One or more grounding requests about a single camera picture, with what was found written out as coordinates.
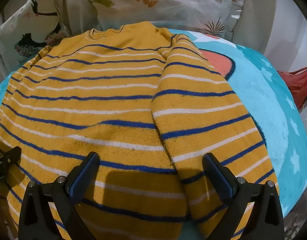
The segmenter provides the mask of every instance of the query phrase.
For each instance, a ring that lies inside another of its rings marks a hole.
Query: pillow
[[[0,53],[9,71],[39,52],[69,37],[55,0],[28,0],[0,26]]]
[[[98,11],[98,20],[103,31],[109,28],[118,29],[124,24],[150,21],[156,27],[191,30],[221,37],[226,32],[232,32],[241,12],[241,8],[237,9],[238,5],[243,4],[243,0],[90,1]]]

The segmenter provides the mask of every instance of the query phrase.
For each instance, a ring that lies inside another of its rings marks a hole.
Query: red cloth
[[[307,67],[295,72],[278,71],[287,84],[298,110],[301,109],[307,99]]]

